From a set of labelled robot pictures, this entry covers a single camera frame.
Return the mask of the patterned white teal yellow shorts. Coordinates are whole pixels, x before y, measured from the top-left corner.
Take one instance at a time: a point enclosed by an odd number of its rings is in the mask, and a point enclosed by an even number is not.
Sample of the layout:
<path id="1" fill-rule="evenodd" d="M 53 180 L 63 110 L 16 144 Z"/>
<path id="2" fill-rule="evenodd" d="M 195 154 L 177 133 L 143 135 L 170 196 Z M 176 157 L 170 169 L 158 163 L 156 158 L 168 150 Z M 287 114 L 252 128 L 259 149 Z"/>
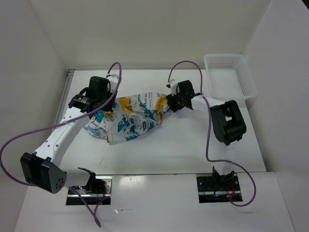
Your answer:
<path id="1" fill-rule="evenodd" d="M 111 111 L 95 113 L 84 129 L 111 145 L 119 144 L 136 139 L 158 126 L 168 111 L 165 94 L 146 92 L 120 97 L 113 103 Z"/>

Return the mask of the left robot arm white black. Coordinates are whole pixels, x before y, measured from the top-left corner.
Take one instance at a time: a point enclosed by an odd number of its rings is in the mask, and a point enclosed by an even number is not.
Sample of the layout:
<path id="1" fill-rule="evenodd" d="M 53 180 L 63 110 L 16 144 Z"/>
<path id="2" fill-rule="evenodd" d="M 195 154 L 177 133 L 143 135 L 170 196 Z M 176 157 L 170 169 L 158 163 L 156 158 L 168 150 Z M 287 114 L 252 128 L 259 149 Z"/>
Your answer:
<path id="1" fill-rule="evenodd" d="M 58 193 L 63 187 L 79 186 L 85 193 L 96 189 L 96 174 L 93 171 L 86 168 L 63 171 L 60 164 L 77 134 L 94 115 L 94 110 L 99 107 L 112 109 L 118 82 L 119 76 L 115 74 L 93 76 L 89 86 L 71 99 L 61 125 L 32 154 L 26 152 L 21 157 L 27 183 L 52 194 Z"/>

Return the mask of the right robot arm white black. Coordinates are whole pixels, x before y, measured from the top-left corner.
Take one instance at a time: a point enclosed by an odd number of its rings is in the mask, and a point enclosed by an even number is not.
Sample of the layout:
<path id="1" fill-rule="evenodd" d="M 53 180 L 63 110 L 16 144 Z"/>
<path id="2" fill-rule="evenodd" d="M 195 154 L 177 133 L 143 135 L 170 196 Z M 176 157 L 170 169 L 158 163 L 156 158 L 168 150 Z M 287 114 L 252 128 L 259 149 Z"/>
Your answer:
<path id="1" fill-rule="evenodd" d="M 247 127 L 236 101 L 219 101 L 206 98 L 202 93 L 195 93 L 189 80 L 176 83 L 171 80 L 167 83 L 171 93 L 167 95 L 169 108 L 176 112 L 183 108 L 198 110 L 208 115 L 215 138 L 223 144 L 221 154 L 208 162 L 214 163 L 212 168 L 212 186 L 223 190 L 233 179 L 233 161 L 237 147 Z"/>

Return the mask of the white plastic basket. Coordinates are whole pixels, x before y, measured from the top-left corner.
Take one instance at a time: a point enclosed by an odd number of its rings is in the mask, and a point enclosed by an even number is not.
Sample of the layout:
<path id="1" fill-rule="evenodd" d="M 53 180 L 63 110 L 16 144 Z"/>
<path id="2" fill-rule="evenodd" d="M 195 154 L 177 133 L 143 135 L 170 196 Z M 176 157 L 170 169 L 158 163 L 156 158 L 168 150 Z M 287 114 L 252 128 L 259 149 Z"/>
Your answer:
<path id="1" fill-rule="evenodd" d="M 257 89 L 244 56 L 207 54 L 204 56 L 204 63 L 213 98 L 245 101 L 257 96 Z"/>

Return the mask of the aluminium rail frame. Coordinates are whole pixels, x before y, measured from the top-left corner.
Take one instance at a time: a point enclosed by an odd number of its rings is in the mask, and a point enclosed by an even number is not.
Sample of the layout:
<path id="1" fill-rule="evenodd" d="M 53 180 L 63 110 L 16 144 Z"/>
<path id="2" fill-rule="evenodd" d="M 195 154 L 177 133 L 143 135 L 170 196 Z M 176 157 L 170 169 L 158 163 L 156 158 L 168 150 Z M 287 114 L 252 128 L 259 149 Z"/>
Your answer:
<path id="1" fill-rule="evenodd" d="M 72 79 L 76 69 L 61 69 L 47 79 L 47 86 L 43 88 L 45 102 L 43 110 L 48 120 L 45 126 L 51 126 L 59 123 L 64 110 L 67 108 L 67 99 L 71 87 Z"/>

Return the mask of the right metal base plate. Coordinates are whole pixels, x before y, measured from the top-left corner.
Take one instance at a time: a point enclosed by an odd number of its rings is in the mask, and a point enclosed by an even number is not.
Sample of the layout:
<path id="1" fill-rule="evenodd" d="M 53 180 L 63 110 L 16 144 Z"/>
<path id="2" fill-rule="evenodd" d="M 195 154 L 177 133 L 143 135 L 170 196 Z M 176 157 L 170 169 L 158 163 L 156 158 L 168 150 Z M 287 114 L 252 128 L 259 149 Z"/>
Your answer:
<path id="1" fill-rule="evenodd" d="M 199 203 L 242 202 L 242 195 L 237 175 L 227 184 L 215 184 L 210 174 L 197 176 Z"/>

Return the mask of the metal base plate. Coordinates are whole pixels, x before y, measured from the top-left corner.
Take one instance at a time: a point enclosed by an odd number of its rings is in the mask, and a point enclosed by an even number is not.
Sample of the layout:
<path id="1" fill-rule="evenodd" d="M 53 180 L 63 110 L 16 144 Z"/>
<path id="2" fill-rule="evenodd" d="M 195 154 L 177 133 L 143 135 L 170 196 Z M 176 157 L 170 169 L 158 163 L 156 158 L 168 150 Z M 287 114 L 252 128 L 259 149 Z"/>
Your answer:
<path id="1" fill-rule="evenodd" d="M 73 188 L 90 206 L 111 204 L 112 176 L 96 177 L 94 186 L 91 188 L 81 186 L 73 186 Z M 84 205 L 83 201 L 75 191 L 71 189 L 68 190 L 66 198 L 67 206 Z"/>
<path id="2" fill-rule="evenodd" d="M 227 184 L 215 184 L 210 174 L 197 176 L 199 203 L 242 202 L 242 195 L 237 175 Z"/>

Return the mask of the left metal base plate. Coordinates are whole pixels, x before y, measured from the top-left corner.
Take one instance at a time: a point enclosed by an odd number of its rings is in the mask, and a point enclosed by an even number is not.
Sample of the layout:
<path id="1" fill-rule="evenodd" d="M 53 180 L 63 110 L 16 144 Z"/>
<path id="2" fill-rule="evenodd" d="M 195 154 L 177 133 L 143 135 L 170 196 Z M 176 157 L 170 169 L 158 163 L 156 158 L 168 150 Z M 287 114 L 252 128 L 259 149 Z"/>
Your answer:
<path id="1" fill-rule="evenodd" d="M 96 177 L 94 186 L 91 188 L 81 186 L 73 186 L 73 188 L 90 206 L 111 204 L 112 176 Z M 83 201 L 75 191 L 71 189 L 68 190 L 66 198 L 67 206 L 84 205 Z"/>

